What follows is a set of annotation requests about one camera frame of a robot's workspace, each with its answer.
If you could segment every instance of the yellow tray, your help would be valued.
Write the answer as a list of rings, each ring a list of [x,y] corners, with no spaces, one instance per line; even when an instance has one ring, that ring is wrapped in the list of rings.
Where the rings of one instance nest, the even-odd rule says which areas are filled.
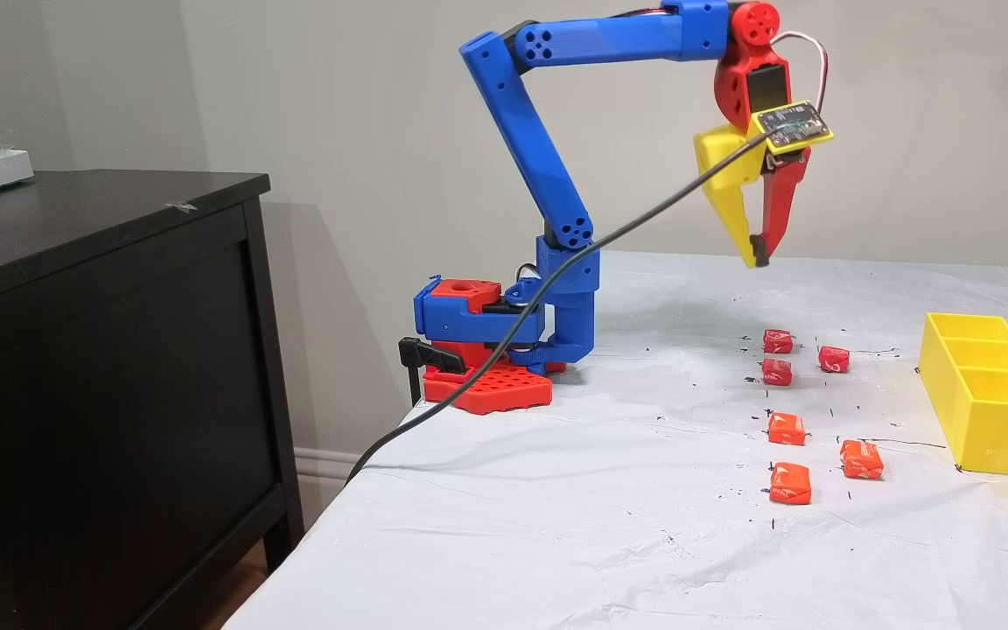
[[[1008,474],[1008,324],[928,312],[920,378],[964,470]]]

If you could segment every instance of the white tablecloth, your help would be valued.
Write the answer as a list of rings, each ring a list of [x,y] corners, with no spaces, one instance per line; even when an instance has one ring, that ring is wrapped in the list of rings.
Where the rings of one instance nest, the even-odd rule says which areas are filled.
[[[597,348],[548,407],[384,448],[227,630],[1008,627],[1008,476],[881,442],[884,479],[851,480],[837,443],[946,445],[924,313],[1008,320],[1008,268],[613,252],[601,281]],[[790,387],[748,382],[768,328],[803,346]],[[767,409],[807,446],[769,444]],[[811,505],[761,492],[780,461]]]

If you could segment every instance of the gray wall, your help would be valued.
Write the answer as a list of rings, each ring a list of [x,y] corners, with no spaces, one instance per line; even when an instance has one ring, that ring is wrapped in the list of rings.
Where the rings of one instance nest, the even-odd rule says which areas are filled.
[[[411,294],[430,274],[505,280],[540,231],[457,47],[633,7],[0,0],[0,143],[45,168],[268,171],[295,439],[359,454],[407,406],[394,343],[413,332]],[[838,135],[779,255],[1008,263],[1008,4],[779,7],[832,51]],[[779,51],[811,95],[814,52]],[[691,135],[723,121],[712,77],[666,61],[525,77],[600,232],[695,175]],[[759,216],[759,193],[747,204]],[[623,247],[733,253],[700,196]]]

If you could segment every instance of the blue arm segment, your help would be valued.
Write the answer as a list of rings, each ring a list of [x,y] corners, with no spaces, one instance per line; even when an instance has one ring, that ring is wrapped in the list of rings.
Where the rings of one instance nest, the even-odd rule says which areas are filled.
[[[500,35],[487,32],[461,47],[496,127],[504,136],[540,215],[560,235],[564,247],[586,247],[594,234],[568,167],[523,88],[520,73]]]
[[[663,3],[669,15],[604,17],[535,23],[515,38],[528,67],[564,67],[640,59],[721,59],[729,8],[721,1]]]

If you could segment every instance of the table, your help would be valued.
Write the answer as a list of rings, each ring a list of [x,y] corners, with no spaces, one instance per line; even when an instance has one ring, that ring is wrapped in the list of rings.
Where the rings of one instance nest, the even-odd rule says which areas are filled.
[[[260,538],[271,569],[301,538],[268,188],[91,170],[0,190],[0,629],[196,627]]]
[[[1008,478],[953,466],[913,371],[928,310],[1008,320],[1008,268],[612,252],[549,406],[384,448],[227,629],[1008,627]],[[767,328],[803,346],[790,387],[748,382]],[[767,409],[807,446],[769,444]],[[883,480],[839,470],[858,437],[901,440]],[[781,461],[811,505],[761,492]]]

